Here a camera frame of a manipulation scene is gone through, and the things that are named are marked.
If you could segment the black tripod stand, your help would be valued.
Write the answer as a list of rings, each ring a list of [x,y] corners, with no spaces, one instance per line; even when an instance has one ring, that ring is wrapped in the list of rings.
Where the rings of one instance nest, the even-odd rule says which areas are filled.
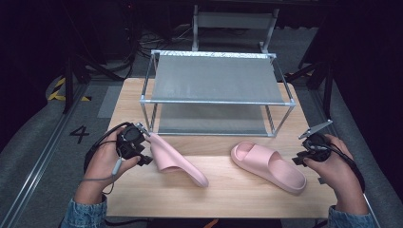
[[[105,75],[112,81],[124,80],[124,78],[113,73],[111,70],[106,69],[105,67],[87,59],[84,56],[78,54],[68,56],[65,64],[65,73],[64,73],[64,77],[66,79],[65,80],[66,100],[65,100],[65,108],[63,111],[64,114],[67,114],[74,104],[73,78],[76,78],[79,84],[88,84],[91,80],[88,70],[86,69],[86,66],[90,66],[95,71]]]
[[[285,73],[285,81],[291,83],[294,80],[306,76],[311,73],[306,86],[308,89],[319,89],[321,85],[324,85],[324,89],[333,89],[334,73],[332,66],[329,62],[317,62],[310,64],[294,73]]]

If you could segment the person's right hand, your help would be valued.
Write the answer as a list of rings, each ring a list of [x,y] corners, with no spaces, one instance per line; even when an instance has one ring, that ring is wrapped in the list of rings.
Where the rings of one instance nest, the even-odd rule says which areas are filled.
[[[338,154],[332,153],[323,162],[303,160],[316,171],[336,194],[335,209],[353,215],[367,215],[369,209],[354,171]]]

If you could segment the pink foam slipper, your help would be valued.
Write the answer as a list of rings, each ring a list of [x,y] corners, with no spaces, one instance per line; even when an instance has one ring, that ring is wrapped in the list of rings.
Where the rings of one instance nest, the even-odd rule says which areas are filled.
[[[305,175],[274,149],[253,142],[240,142],[232,148],[231,159],[240,168],[288,193],[299,195],[305,189]]]
[[[151,133],[146,140],[150,143],[150,151],[160,172],[183,171],[199,187],[209,185],[207,177],[158,134]]]

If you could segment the person's left hand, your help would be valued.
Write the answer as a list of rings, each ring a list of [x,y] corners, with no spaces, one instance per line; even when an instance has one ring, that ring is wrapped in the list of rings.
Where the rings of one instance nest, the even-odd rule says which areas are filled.
[[[116,152],[117,136],[124,129],[121,127],[112,132],[98,147],[93,155],[83,180],[80,182],[73,200],[81,204],[98,204],[102,202],[102,194],[105,188],[116,181],[125,171],[134,167],[140,157],[124,160],[115,175],[112,171],[119,159]]]

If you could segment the metal floor rail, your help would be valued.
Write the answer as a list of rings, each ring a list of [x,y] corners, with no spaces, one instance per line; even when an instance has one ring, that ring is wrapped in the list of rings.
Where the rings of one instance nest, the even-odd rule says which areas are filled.
[[[78,85],[72,104],[51,102],[13,136],[0,154],[0,228],[14,228],[42,178],[76,105],[86,93]]]
[[[328,123],[330,120],[332,120],[331,103],[332,103],[332,93],[333,92],[334,91],[331,88],[329,90],[313,89],[313,90],[309,91],[309,94],[313,100],[313,103],[315,104],[316,111],[318,112],[320,119],[324,120],[326,123]],[[378,219],[377,219],[376,215],[374,214],[374,210],[373,210],[372,205],[370,204],[366,194],[363,194],[363,197],[366,201],[369,212],[373,218],[374,228],[380,228]]]

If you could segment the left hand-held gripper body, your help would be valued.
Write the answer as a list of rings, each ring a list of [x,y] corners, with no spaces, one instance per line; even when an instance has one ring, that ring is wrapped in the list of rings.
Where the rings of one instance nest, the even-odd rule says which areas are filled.
[[[149,133],[141,123],[123,123],[124,129],[117,136],[117,149],[121,156],[128,160],[139,156],[142,160],[151,160],[151,157],[142,154],[143,142]]]

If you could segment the grey metal shoe rack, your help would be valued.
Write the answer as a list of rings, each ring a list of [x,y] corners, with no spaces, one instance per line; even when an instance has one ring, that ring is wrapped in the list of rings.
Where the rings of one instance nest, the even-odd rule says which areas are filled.
[[[274,53],[153,50],[140,105],[160,135],[275,137],[297,103]]]

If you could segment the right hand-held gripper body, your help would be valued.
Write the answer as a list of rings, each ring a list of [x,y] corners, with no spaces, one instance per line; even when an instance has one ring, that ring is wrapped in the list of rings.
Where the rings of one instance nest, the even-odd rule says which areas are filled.
[[[330,157],[330,141],[320,133],[320,130],[332,122],[330,120],[328,123],[325,122],[311,126],[298,137],[300,140],[303,139],[302,146],[305,148],[304,151],[308,152],[306,158],[310,158],[316,162],[324,162]]]

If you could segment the grey metal frame stand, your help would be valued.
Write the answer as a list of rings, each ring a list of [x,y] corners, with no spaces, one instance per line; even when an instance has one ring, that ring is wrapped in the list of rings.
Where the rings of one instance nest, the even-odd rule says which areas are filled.
[[[259,42],[262,53],[267,53],[278,20],[279,9],[271,13],[241,13],[202,11],[198,5],[193,10],[192,50],[199,50],[199,29],[264,29],[265,39]]]

